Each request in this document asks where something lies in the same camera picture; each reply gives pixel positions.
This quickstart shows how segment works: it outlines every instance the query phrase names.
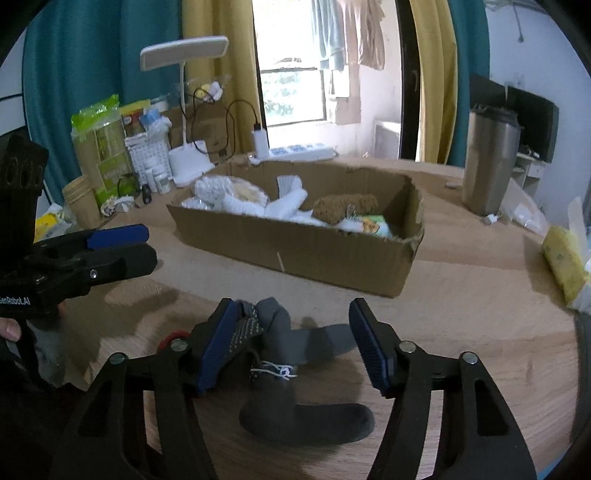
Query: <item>air conditioner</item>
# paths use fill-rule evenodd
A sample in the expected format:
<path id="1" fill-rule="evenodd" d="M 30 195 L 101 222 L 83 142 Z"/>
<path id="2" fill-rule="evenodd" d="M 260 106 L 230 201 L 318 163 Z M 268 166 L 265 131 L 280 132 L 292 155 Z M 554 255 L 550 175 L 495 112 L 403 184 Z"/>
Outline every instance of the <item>air conditioner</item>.
<path id="1" fill-rule="evenodd" d="M 383 160 L 400 158 L 400 124 L 398 122 L 374 121 L 373 156 Z"/>

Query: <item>red object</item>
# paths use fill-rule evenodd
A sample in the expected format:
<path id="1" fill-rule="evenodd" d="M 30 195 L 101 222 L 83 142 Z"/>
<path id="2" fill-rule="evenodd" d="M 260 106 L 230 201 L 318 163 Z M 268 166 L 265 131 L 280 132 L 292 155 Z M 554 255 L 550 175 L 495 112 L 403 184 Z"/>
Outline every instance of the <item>red object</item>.
<path id="1" fill-rule="evenodd" d="M 185 339 L 189 336 L 188 332 L 185 332 L 184 330 L 178 330 L 177 332 L 173 332 L 170 335 L 168 335 L 164 340 L 162 340 L 159 344 L 158 344 L 158 349 L 156 350 L 156 353 L 160 353 L 162 350 L 164 350 L 168 345 L 170 345 L 170 342 L 172 342 L 173 340 L 182 338 Z"/>

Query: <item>lamp head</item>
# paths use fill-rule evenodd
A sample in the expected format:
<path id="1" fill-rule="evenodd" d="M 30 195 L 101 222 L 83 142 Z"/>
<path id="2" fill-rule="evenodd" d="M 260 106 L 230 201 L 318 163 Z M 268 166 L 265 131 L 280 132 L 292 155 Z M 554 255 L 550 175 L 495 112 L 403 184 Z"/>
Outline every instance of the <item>lamp head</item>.
<path id="1" fill-rule="evenodd" d="M 143 72 L 178 65 L 194 59 L 216 59 L 228 50 L 227 37 L 194 37 L 158 43 L 143 48 L 139 54 L 139 66 Z"/>

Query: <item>white storage basket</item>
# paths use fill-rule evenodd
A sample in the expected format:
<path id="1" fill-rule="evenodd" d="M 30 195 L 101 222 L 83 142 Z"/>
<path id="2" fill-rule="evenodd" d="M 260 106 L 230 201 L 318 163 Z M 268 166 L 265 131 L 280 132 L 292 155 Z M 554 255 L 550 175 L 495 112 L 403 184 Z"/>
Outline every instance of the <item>white storage basket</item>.
<path id="1" fill-rule="evenodd" d="M 161 165 L 164 165 L 168 178 L 173 178 L 173 172 L 170 169 L 170 162 L 168 160 L 168 152 L 170 151 L 170 144 L 168 137 L 158 137 L 148 139 L 148 134 L 138 134 L 133 137 L 125 139 L 125 145 L 131 157 L 131 163 L 134 165 L 134 170 L 139 175 L 139 182 L 141 185 L 148 183 L 146 177 L 144 160 L 150 157 L 157 157 Z"/>

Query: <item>power strip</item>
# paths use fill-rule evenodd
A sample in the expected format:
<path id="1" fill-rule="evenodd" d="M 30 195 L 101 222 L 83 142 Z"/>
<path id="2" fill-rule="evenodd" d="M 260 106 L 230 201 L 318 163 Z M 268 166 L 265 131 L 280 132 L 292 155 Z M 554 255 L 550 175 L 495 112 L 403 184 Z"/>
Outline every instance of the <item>power strip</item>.
<path id="1" fill-rule="evenodd" d="M 332 147 L 322 143 L 308 145 L 290 145 L 289 147 L 271 148 L 269 157 L 259 160 L 251 157 L 251 163 L 258 165 L 262 161 L 318 161 L 330 160 L 337 156 Z"/>

